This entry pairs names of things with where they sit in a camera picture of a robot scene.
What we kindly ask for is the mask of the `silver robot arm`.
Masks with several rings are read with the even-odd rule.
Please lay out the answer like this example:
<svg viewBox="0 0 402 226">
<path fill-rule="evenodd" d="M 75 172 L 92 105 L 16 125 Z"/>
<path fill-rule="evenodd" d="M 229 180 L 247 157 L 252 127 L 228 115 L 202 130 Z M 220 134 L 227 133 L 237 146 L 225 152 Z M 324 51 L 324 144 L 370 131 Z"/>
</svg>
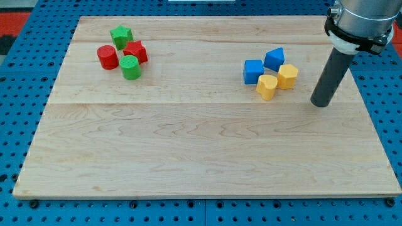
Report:
<svg viewBox="0 0 402 226">
<path fill-rule="evenodd" d="M 345 55 L 379 55 L 393 38 L 401 0 L 336 0 L 327 10 L 325 32 Z"/>
</svg>

